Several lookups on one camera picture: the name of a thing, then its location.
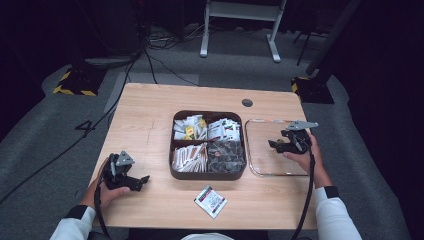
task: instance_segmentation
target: black cable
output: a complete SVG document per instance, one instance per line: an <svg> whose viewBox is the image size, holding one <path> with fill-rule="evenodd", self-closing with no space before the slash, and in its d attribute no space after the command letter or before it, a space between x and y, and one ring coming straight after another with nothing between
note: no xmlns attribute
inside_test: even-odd
<svg viewBox="0 0 424 240"><path fill-rule="evenodd" d="M4 201L6 201L7 198L9 198L10 195L12 195L16 190L18 190L22 185L24 185L26 182L28 182L31 178L33 178L35 175L37 175L39 172L41 172L43 169L45 169L46 167L50 166L53 162L55 162L57 159L59 159L60 157L62 157L63 155L65 155L69 150L71 150L73 147L75 147L83 138L85 138L93 129L95 129L95 127L112 111L112 109L114 109L115 105L118 103L118 100L121 98L122 95L122 91L124 89L125 86L125 82L126 79L128 77L128 74L132 68L132 66L134 65L135 61L134 60L127 73L125 76L125 81L124 84L122 86L122 89L119 93L118 98L116 99L115 103L110 107L110 109L89 129L87 129L87 131L85 131L85 133L79 137L73 144L71 144L71 146L69 146L68 148L66 148L64 151L62 151L59 155L57 155L56 157L54 157L52 160L50 160L49 162L47 162L46 164L44 164L42 167L40 167L39 169L37 169L35 172L33 172L31 175L29 175L28 177L26 177L24 180L22 180L18 185L16 185L12 190L10 190L4 197L1 198L0 200L0 205L3 204Z"/></svg>
<svg viewBox="0 0 424 240"><path fill-rule="evenodd" d="M156 38L156 39L148 39L148 44L147 47L152 49L152 50L166 50L166 49L171 49L175 46L177 46L178 44L181 43L187 43L187 42L191 42L194 39L198 38L198 37L202 37L203 34L200 35L195 35L194 37L190 37L193 33L195 33L196 31L198 31L199 29L194 30L192 33L190 33L188 36L184 37L184 39L189 38L188 40L178 40L178 37L175 36L168 36L168 37L162 37L162 38ZM257 31L251 31L251 32L244 32L243 34L253 34L255 32L260 31L261 29L257 30ZM212 35L216 32L226 32L227 30L222 29L222 28L216 28L215 26L209 26L209 35ZM159 41L159 40L165 40L165 44L162 46L158 46L158 45L153 45L152 41Z"/></svg>
<svg viewBox="0 0 424 240"><path fill-rule="evenodd" d="M299 224L297 225L296 231L294 232L291 240L296 240L299 236L300 231L302 230L303 223L305 222L306 213L308 212L309 203L311 202L312 197L312 189L314 186L314 170L315 170L315 157L312 153L311 147L306 143L305 140L298 138L306 145L309 151L310 157L310 165L309 165L309 186L308 186L308 194L306 195L305 205L303 206L302 215L299 220Z"/></svg>
<svg viewBox="0 0 424 240"><path fill-rule="evenodd" d="M154 31L154 32L151 32L150 35L147 37L146 46L150 49L161 50L161 49L165 49L168 46L168 44L175 41L175 39L177 39L177 37L174 35L168 36L162 31ZM153 45L152 41L165 41L165 44L162 46Z"/></svg>
<svg viewBox="0 0 424 240"><path fill-rule="evenodd" d="M193 30L193 31L191 31L191 32L188 32L188 33L185 33L185 34L188 34L187 36L184 36L183 37L183 39L184 40L180 40L180 41L178 41L178 37L176 37L176 36L166 36L165 35L165 33L163 33L163 32L160 32L160 31L156 31L156 32L153 32L154 34L158 34L158 33L161 33L163 36L162 37L157 37L157 38L155 38L155 39L151 39L151 37L152 37L152 35L153 34L151 34L150 36L149 36L149 38L148 38L148 43L149 44L147 44L147 47L148 48L150 48L150 49L153 49L153 50L164 50L164 49L171 49L171 48L173 48L173 47L175 47L176 45L178 45L178 44L180 44L180 43L187 43L187 42L190 42L190 41L192 41L192 40L194 40L195 38L197 38L197 37L201 37L201 36L203 36L203 34L201 34L201 35L195 35L194 37L191 37L191 35L193 35L194 33L196 33L197 31L199 31L199 30L201 30L202 29L202 27L204 27L204 24L202 24L202 25L200 25L199 27L197 27L195 30ZM158 46L158 45L153 45L152 44L152 41L159 41L159 40L165 40L165 44L163 45L163 46Z"/></svg>
<svg viewBox="0 0 424 240"><path fill-rule="evenodd" d="M101 169L102 173L99 176L99 179L97 180L97 185L96 185L96 191L94 192L94 208L96 210L96 214L97 214L97 218L99 219L100 222L100 227L102 228L103 234L106 235L108 238L110 238L109 232L107 231L106 228L106 224L105 224L105 220L103 218L103 214L102 214L102 210L100 208L100 205L102 204L101 202L101 187L100 185L103 182L103 177L104 177L104 167L103 169Z"/></svg>
<svg viewBox="0 0 424 240"><path fill-rule="evenodd" d="M153 70L152 60L150 60L149 53L147 53L146 49L144 49L144 52L146 53L147 59L149 59L150 70L152 71L153 81L155 81L155 83L158 84L158 82L156 81L155 71Z"/></svg>
<svg viewBox="0 0 424 240"><path fill-rule="evenodd" d="M179 79L183 80L184 82L193 84L194 86L199 86L199 85L197 85L197 84L195 84L193 82L190 82L190 81L185 80L184 78L182 78L181 76L179 76L178 74L176 74L174 71L172 71L172 69L170 69L167 66L165 66L165 64L161 60L158 60L158 59L156 59L156 58L154 58L152 56L150 56L150 58L152 58L153 60L155 60L157 62L160 62L164 68L166 68L168 71L170 71L171 73L173 73L176 77L178 77Z"/></svg>

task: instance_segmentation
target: white cloth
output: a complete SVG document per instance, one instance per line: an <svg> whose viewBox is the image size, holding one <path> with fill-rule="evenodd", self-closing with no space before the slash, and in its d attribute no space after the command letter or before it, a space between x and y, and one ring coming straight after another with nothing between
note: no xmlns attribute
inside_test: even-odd
<svg viewBox="0 0 424 240"><path fill-rule="evenodd" d="M81 210L84 210L83 208L85 207L82 216L70 214L72 212L71 210L65 218L60 220L50 240L76 240L88 238L88 234L92 229L93 220L96 217L96 211L87 206L77 207L82 207Z"/></svg>
<svg viewBox="0 0 424 240"><path fill-rule="evenodd" d="M320 240L362 239L339 197L328 198L324 187L315 189L316 217Z"/></svg>

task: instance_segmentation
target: hand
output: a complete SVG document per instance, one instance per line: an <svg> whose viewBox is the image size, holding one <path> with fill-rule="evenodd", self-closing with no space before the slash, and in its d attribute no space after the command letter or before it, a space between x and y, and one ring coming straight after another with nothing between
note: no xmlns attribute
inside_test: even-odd
<svg viewBox="0 0 424 240"><path fill-rule="evenodd" d="M324 165L322 163L322 154L321 150L319 149L318 142L314 135L311 133L308 133L309 138L311 139L311 149L312 154L315 158L315 168L314 168L314 183L315 188L325 187L325 186L332 186L333 183L331 182L330 177L327 174L327 171L324 168ZM283 152L283 156L297 162L299 166L305 170L308 174L310 174L310 155L309 151L304 154L295 154L291 152Z"/></svg>
<svg viewBox="0 0 424 240"><path fill-rule="evenodd" d="M105 164L107 162L108 162L108 158L105 159L102 166L100 167L100 170L97 174L97 178L94 179L91 182L90 186L88 187L84 197L80 201L80 205L86 205L86 206L89 206L89 207L95 209L94 192L96 191L97 182L99 180L100 175L102 174L103 167L105 166ZM101 208L102 211L105 210L114 199L119 198L120 196L123 196L124 194L127 194L131 191L130 188L128 188L128 187L121 187L121 188L109 190L104 182L102 182L100 184L100 189L101 189L101 191L100 191L100 201L101 201L100 208Z"/></svg>

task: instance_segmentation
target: person's left hand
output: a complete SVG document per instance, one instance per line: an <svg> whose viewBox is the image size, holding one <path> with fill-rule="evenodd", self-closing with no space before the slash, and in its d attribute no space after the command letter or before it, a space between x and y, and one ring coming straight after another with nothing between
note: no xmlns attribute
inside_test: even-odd
<svg viewBox="0 0 424 240"><path fill-rule="evenodd" d="M100 167L100 170L97 174L97 178L94 179L91 182L90 186L88 187L84 197L80 201L80 205L86 205L95 209L94 192L96 191L97 182L102 173L103 167L105 166L107 162L108 162L108 158L105 159L102 166ZM121 188L109 190L104 182L100 184L100 189L101 189L100 190L100 201L101 201L100 208L102 211L105 210L114 199L119 198L120 196L123 196L124 194L127 194L131 191L129 187L121 187Z"/></svg>

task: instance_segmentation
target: metal stand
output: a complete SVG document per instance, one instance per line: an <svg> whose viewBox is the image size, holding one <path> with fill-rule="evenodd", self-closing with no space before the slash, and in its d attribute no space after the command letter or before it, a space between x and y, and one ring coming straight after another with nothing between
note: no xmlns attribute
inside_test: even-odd
<svg viewBox="0 0 424 240"><path fill-rule="evenodd" d="M260 6L240 3L227 3L227 2L214 2L208 0L205 9L205 30L202 39L202 46L200 49L200 56L206 57L208 55L209 43L209 17L226 17L226 18L239 18L239 19L252 19L262 21L273 21L274 27L272 34L266 35L266 40L271 50L274 62L280 62L281 58L278 54L277 47L275 46L275 36L280 25L281 17L283 16L284 6L286 0L282 0L280 6Z"/></svg>

